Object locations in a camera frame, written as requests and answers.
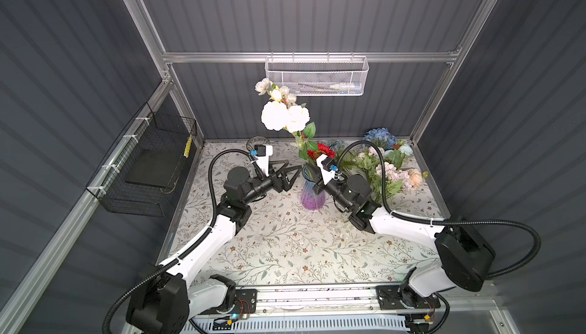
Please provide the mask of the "blue purple glass vase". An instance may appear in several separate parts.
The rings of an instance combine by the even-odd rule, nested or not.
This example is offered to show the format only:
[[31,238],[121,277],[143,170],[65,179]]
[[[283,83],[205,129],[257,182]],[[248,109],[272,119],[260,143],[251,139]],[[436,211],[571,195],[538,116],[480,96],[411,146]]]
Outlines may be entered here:
[[314,186],[316,185],[316,183],[307,166],[303,167],[302,176],[305,180],[304,187],[302,189],[302,194],[300,197],[302,206],[307,210],[320,210],[325,205],[325,193],[321,192],[320,194],[317,194],[314,191]]

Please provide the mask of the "red gerbera flower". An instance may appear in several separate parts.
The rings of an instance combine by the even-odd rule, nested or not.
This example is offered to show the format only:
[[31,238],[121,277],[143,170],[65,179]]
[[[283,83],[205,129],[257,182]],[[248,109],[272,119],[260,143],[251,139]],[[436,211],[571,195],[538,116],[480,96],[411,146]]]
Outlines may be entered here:
[[308,149],[307,155],[313,161],[317,161],[317,159],[322,155],[326,155],[326,157],[329,158],[336,158],[336,152],[323,143],[317,144],[317,150]]

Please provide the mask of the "white peony flower stem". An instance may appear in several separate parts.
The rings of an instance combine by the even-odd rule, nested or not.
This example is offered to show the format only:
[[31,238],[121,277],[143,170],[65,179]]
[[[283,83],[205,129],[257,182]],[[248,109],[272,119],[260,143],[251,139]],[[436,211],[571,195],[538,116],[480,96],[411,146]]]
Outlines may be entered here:
[[295,139],[298,156],[314,163],[312,155],[319,150],[314,141],[317,127],[308,108],[301,105],[287,107],[282,102],[270,100],[262,108],[260,119],[268,130],[290,133]]

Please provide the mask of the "white poppy flower stem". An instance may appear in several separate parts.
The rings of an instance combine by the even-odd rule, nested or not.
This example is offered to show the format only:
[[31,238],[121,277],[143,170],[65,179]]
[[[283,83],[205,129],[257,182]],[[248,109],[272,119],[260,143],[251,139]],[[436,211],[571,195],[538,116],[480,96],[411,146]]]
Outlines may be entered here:
[[272,101],[283,103],[287,108],[293,107],[297,104],[297,97],[291,92],[291,90],[282,86],[279,87],[277,84],[271,82],[268,78],[264,78],[255,84],[254,90],[263,96],[268,94]]

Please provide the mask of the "pale blue peony stem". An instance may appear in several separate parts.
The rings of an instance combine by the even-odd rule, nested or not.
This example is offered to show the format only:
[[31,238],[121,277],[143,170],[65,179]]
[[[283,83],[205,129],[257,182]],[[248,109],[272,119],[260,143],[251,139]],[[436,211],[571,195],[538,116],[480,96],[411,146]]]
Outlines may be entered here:
[[408,143],[397,143],[386,152],[385,160],[395,166],[396,169],[400,169],[404,161],[413,155],[414,151]]

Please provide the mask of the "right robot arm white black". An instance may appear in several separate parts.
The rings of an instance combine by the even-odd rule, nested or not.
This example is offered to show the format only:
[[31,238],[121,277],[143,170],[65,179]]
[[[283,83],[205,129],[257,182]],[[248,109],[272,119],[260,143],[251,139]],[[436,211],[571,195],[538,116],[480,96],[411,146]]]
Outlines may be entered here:
[[327,192],[357,230],[395,236],[431,249],[437,257],[422,268],[412,268],[398,288],[407,305],[455,287],[470,292],[482,289],[494,261],[494,250],[472,225],[441,226],[438,220],[408,221],[407,215],[392,214],[369,199],[372,192],[365,178],[352,175],[346,181],[315,176],[317,191]]

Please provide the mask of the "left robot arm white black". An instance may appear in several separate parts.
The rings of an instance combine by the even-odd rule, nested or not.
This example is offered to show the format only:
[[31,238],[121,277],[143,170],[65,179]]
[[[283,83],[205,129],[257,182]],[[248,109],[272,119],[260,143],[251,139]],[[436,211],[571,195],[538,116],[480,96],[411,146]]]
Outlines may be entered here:
[[235,284],[215,274],[203,284],[194,280],[205,264],[245,227],[251,203],[269,191],[289,191],[302,172],[300,165],[283,161],[279,169],[269,162],[256,166],[256,177],[245,167],[227,174],[224,194],[213,202],[208,227],[160,265],[145,268],[130,295],[126,321],[144,333],[179,333],[192,317],[210,309],[228,311],[235,301]]

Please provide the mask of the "clear ribbed glass vase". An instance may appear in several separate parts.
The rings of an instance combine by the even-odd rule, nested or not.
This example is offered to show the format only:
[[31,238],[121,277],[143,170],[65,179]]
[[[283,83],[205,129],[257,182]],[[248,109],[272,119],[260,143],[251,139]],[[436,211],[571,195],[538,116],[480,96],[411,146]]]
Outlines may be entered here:
[[271,144],[270,140],[267,139],[266,137],[254,136],[254,137],[247,140],[246,148],[250,152],[250,151],[255,150],[256,146],[259,146],[259,145],[265,146],[265,145],[270,145],[270,144]]

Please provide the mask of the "floral patterned table mat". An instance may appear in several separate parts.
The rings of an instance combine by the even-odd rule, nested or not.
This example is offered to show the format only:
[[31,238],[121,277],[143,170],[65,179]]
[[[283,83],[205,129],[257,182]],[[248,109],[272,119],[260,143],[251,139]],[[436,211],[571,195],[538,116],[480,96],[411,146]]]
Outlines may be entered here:
[[[227,173],[245,166],[246,143],[207,143],[187,188],[179,222],[164,250],[170,256],[196,236],[211,217],[211,194],[221,195]],[[247,225],[208,261],[198,281],[221,274],[238,285],[309,285],[401,281],[430,263],[431,249],[394,236],[356,230],[332,200],[319,210],[301,202],[305,181],[270,192],[252,206]]]

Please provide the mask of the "pink peach flower bunch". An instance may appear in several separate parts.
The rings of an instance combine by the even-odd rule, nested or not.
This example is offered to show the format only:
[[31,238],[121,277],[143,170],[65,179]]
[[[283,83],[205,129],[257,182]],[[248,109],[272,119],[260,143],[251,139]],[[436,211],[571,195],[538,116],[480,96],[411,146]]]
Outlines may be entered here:
[[402,166],[396,169],[385,160],[386,152],[382,148],[361,145],[358,152],[348,152],[342,160],[342,168],[351,175],[360,174],[370,184],[371,198],[382,204],[386,197],[390,204],[393,196],[400,193],[410,193],[419,188],[424,182],[424,176],[416,168]]

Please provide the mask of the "blue hydrangea flower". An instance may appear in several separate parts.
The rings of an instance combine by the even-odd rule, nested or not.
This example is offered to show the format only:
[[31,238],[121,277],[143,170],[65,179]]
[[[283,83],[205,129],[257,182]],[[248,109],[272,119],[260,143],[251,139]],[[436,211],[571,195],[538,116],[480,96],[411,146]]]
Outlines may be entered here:
[[398,144],[397,137],[392,135],[385,127],[367,131],[363,139],[384,150],[393,149]]

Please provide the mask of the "yellow tag on basket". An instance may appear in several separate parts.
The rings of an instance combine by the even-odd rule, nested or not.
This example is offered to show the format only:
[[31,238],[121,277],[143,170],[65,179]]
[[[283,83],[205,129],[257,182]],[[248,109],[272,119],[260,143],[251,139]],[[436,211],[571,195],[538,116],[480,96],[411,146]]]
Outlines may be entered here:
[[189,137],[187,138],[184,150],[183,150],[183,157],[184,158],[189,158],[189,154],[190,154],[191,147],[192,147],[192,142],[193,142],[193,136],[189,135]]

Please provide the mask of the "marker pen in basket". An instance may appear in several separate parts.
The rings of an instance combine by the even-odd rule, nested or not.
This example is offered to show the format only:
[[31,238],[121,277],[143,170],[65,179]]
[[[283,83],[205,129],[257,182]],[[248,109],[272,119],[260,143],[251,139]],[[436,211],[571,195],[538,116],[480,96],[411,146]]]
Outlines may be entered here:
[[298,86],[304,90],[325,93],[325,94],[362,94],[363,84],[361,82],[342,82],[335,84],[328,83],[298,83]]

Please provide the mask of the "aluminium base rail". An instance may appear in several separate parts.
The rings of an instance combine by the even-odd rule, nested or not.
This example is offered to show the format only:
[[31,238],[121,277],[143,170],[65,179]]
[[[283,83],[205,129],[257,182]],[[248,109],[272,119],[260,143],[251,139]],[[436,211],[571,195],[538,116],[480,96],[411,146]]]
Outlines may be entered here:
[[236,286],[210,280],[132,300],[125,333],[519,333],[496,286],[408,306],[398,283]]

